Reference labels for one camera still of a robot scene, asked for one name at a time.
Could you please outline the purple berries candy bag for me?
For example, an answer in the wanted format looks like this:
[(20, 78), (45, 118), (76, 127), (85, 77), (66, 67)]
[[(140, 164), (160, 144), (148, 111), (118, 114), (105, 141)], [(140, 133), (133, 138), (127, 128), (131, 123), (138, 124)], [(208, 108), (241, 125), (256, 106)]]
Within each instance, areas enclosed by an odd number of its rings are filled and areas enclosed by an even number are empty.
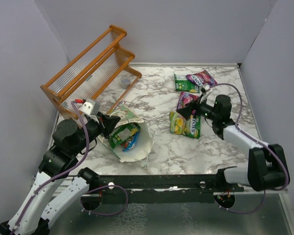
[(189, 92), (181, 92), (177, 103), (176, 110), (185, 108), (192, 100), (196, 100), (200, 97), (200, 94), (193, 94)]

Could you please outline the green lemon snack packet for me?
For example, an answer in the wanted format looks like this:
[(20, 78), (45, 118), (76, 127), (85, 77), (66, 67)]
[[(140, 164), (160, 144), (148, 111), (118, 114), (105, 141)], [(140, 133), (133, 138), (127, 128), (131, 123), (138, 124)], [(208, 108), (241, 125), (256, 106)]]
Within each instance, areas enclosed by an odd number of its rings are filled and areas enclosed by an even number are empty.
[(127, 123), (118, 126), (113, 130), (108, 138), (111, 148), (114, 149), (116, 146), (123, 144), (130, 137), (139, 132), (140, 129), (141, 128), (137, 123)]

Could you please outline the purple pink candy bag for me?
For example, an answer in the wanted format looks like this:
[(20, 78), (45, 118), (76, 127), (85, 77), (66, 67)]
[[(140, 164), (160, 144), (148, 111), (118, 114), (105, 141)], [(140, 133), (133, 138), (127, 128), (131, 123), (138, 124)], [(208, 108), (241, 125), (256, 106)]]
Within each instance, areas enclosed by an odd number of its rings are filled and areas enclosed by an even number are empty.
[(201, 87), (205, 84), (208, 84), (211, 87), (217, 84), (216, 80), (206, 70), (194, 74), (187, 74), (185, 77), (189, 82), (198, 87)]

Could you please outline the green printed paper bag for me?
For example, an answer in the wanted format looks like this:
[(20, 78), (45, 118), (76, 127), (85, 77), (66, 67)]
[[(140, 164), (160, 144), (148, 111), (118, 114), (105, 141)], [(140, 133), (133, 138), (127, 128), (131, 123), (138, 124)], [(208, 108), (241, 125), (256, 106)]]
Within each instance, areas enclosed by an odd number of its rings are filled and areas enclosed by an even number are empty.
[(109, 137), (100, 136), (100, 142), (117, 156), (121, 163), (142, 162), (147, 166), (148, 155), (153, 147), (147, 123), (126, 105), (122, 104), (109, 117), (118, 116), (117, 123)]

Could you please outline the blue white snack packet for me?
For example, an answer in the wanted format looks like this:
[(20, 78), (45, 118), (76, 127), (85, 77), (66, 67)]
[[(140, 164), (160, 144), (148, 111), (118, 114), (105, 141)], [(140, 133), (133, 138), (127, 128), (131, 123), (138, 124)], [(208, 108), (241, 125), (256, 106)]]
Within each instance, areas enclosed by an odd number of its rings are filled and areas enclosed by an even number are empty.
[(131, 149), (133, 149), (138, 141), (140, 132), (136, 132), (132, 137), (127, 139), (123, 144), (123, 152), (127, 152)]

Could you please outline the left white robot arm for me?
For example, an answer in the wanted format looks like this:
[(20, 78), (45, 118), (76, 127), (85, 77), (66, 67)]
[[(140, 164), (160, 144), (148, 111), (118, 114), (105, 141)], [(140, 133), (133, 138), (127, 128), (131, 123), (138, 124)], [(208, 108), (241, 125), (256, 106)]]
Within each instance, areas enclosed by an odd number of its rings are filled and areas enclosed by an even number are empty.
[(53, 146), (44, 154), (34, 184), (18, 212), (9, 221), (0, 223), (2, 235), (47, 235), (59, 216), (83, 193), (98, 189), (97, 174), (85, 168), (81, 175), (58, 196), (56, 189), (74, 166), (77, 155), (88, 151), (90, 142), (99, 135), (109, 136), (120, 121), (119, 116), (98, 113), (98, 120), (87, 118), (85, 128), (73, 119), (58, 123), (52, 135)]

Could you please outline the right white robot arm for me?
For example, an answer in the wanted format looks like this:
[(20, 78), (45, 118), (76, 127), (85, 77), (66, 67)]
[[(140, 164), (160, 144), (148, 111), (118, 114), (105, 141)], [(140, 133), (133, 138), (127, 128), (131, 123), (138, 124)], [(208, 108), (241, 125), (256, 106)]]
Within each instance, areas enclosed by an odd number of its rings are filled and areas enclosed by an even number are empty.
[(211, 120), (214, 133), (222, 140), (238, 147), (248, 157), (246, 168), (228, 167), (218, 170), (216, 188), (227, 191), (233, 184), (252, 187), (255, 191), (285, 188), (290, 182), (282, 146), (260, 141), (240, 129), (231, 119), (231, 99), (218, 95), (213, 106), (199, 97), (177, 109), (185, 119), (202, 116)]

